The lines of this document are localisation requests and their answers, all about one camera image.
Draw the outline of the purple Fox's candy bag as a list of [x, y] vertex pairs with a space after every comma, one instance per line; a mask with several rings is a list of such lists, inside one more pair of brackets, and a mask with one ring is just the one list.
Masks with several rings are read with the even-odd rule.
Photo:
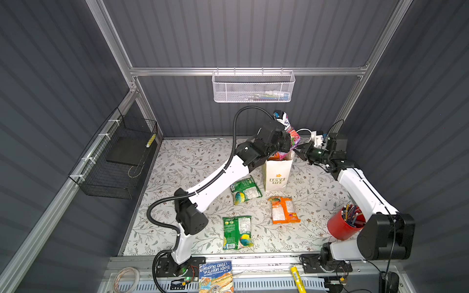
[[291, 139], [290, 150], [295, 149], [298, 143], [300, 142], [300, 135], [292, 127], [287, 113], [284, 111], [275, 110], [274, 118], [285, 127], [285, 131], [290, 135], [290, 139]]

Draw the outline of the white paper bag floral print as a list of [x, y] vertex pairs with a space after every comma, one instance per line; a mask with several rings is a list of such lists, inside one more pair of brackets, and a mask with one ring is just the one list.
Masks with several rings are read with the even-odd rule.
[[[298, 132], [307, 131], [309, 133], [309, 140], [311, 130], [302, 128]], [[289, 174], [293, 165], [293, 159], [295, 157], [294, 149], [289, 151], [288, 159], [284, 161], [268, 161], [263, 166], [264, 175], [264, 186], [266, 192], [280, 191], [286, 188], [288, 183]]]

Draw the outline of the green snack bag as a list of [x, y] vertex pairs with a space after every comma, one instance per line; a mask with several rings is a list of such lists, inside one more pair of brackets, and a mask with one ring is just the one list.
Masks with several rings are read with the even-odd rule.
[[231, 184], [230, 191], [235, 206], [263, 196], [252, 176], [247, 176]]
[[224, 217], [224, 250], [239, 250], [253, 247], [250, 216]]

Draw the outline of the orange snack bag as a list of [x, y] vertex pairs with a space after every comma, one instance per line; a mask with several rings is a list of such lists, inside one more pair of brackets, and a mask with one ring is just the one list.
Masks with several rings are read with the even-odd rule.
[[293, 200], [288, 197], [270, 197], [272, 206], [271, 219], [274, 225], [300, 223]]

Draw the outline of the green snack bag front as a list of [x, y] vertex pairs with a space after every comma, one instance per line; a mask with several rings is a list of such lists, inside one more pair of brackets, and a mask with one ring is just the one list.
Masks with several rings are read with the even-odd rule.
[[224, 250], [239, 250], [253, 247], [250, 216], [224, 217]]

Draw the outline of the orange Fox's fruit candy bag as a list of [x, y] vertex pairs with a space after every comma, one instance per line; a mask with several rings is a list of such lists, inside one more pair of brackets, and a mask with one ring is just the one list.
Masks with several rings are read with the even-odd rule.
[[284, 161], [288, 159], [289, 153], [282, 153], [277, 152], [276, 154], [272, 155], [268, 161]]

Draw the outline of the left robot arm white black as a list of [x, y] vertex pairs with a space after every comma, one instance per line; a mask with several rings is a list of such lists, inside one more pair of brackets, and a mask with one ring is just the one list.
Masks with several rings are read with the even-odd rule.
[[188, 196], [186, 199], [175, 200], [176, 221], [180, 231], [171, 257], [176, 264], [181, 265], [191, 258], [195, 235], [207, 226], [208, 218], [204, 212], [212, 201], [277, 152], [288, 151], [290, 146], [291, 138], [285, 126], [276, 120], [270, 120], [262, 124], [254, 138], [235, 146], [233, 157], [224, 166], [200, 184], [175, 192], [178, 196]]

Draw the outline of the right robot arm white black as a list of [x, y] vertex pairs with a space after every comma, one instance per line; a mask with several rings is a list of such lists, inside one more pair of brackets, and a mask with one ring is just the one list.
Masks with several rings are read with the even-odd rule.
[[349, 193], [355, 208], [341, 214], [349, 228], [363, 222], [356, 239], [337, 236], [321, 250], [326, 260], [406, 260], [410, 257], [415, 220], [393, 207], [372, 186], [358, 164], [344, 151], [320, 149], [313, 142], [299, 145], [295, 153], [309, 164], [319, 165]]

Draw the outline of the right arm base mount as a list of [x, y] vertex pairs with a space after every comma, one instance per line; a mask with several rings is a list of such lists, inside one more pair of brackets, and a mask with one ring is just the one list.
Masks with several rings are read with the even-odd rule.
[[299, 261], [305, 273], [350, 273], [353, 268], [350, 263], [337, 260], [326, 260], [319, 253], [306, 253], [299, 256]]

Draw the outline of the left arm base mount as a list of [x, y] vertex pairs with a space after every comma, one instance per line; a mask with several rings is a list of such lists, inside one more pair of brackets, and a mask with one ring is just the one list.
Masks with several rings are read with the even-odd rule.
[[199, 268], [202, 264], [206, 263], [205, 257], [191, 257], [183, 264], [177, 264], [171, 256], [162, 256], [156, 262], [155, 275], [158, 278], [170, 277], [191, 277], [199, 276], [199, 273], [193, 269]]

